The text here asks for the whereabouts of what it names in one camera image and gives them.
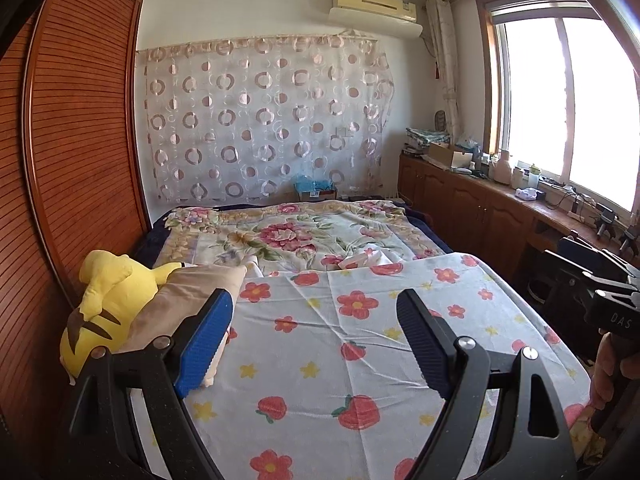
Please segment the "person's right hand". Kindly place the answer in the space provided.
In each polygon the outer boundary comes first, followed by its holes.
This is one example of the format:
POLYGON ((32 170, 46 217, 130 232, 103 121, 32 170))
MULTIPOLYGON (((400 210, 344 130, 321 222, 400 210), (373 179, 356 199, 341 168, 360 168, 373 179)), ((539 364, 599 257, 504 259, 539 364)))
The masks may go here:
POLYGON ((634 354, 622 359, 616 356, 612 346, 612 335, 601 332, 602 339, 594 363, 590 385, 590 404, 596 410, 603 410, 614 394, 613 376, 616 370, 630 380, 640 377, 640 356, 634 354))

